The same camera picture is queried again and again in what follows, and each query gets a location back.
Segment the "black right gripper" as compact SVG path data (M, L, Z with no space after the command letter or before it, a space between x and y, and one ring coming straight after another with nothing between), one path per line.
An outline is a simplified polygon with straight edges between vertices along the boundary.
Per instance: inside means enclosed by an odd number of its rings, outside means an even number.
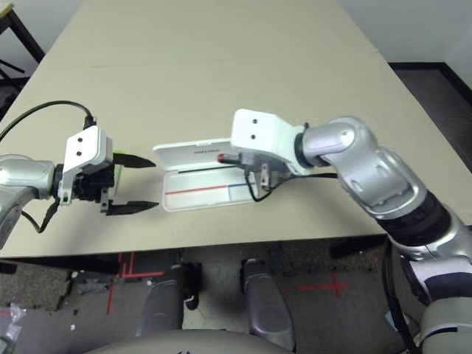
M243 170L249 174L251 184L257 188L274 188L291 177L291 171L282 162L246 164Z

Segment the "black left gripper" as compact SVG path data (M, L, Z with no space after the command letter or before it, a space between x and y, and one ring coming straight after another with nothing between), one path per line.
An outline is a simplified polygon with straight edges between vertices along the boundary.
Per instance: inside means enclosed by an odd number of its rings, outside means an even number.
M99 204L101 213L105 213L107 216L132 215L159 205L159 202L152 201L129 201L126 204L117 205L110 203L110 194L114 188L114 166L116 165L134 169L155 167L155 163L149 159L114 153L111 165L90 174L80 173L76 176L72 190L74 198Z

